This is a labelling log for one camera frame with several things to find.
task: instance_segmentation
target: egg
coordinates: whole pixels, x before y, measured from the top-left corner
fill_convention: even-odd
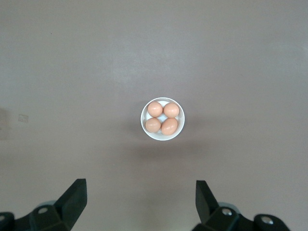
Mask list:
[[[158,132],[160,130],[161,123],[157,118],[151,118],[145,122],[145,128],[149,132]]]
[[[152,102],[148,106],[148,113],[152,117],[159,117],[163,113],[163,107],[159,102]]]
[[[172,135],[178,128],[178,121],[175,118],[168,118],[162,124],[162,134],[165,136]]]
[[[179,107],[175,103],[168,103],[164,107],[164,114],[168,118],[175,118],[179,115]]]

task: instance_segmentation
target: bowl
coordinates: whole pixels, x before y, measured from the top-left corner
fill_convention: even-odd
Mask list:
[[[161,129],[156,133],[151,133],[151,132],[148,132],[148,130],[145,128],[145,122],[148,119],[152,118],[152,116],[150,116],[150,114],[148,113],[148,105],[152,102],[158,102],[162,105],[162,107],[164,107],[167,103],[175,103],[179,107],[179,110],[180,110],[179,115],[177,117],[175,117],[178,121],[178,128],[172,135],[169,135],[169,136],[163,135]],[[157,117],[157,119],[161,123],[163,123],[167,119],[167,116],[165,116],[165,114],[162,113],[159,117]],[[170,139],[173,139],[177,135],[179,135],[179,133],[182,131],[182,129],[184,127],[184,122],[185,122],[185,115],[184,115],[184,111],[183,111],[182,107],[175,100],[170,99],[170,98],[166,98],[166,97],[160,97],[160,98],[156,98],[156,99],[149,101],[145,105],[145,107],[143,108],[143,110],[141,112],[141,126],[142,126],[144,132],[149,137],[151,137],[155,140],[158,140],[158,141],[168,141]]]

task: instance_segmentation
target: black mechanical part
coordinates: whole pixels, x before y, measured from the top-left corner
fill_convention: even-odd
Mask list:
[[[86,179],[77,179],[54,205],[42,205],[15,220],[0,213],[0,231],[70,231],[87,204]]]
[[[196,208],[201,220],[192,231],[290,231],[279,218],[256,215],[248,220],[229,207],[220,207],[204,180],[196,183]]]

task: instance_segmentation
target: table surface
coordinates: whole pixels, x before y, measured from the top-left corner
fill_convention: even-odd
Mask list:
[[[1,1],[0,211],[86,178],[74,231],[189,231],[195,182],[307,229],[308,1]],[[141,128],[176,100],[170,141]]]

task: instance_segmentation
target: screw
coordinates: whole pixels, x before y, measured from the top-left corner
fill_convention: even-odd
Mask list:
[[[229,210],[228,208],[224,208],[222,209],[222,213],[226,216],[231,216],[232,215],[232,212],[231,210]]]
[[[46,213],[47,210],[48,210],[48,208],[41,208],[41,209],[39,209],[38,213],[39,214]]]
[[[269,225],[274,224],[274,221],[269,217],[261,217],[261,219],[265,224],[269,224]]]

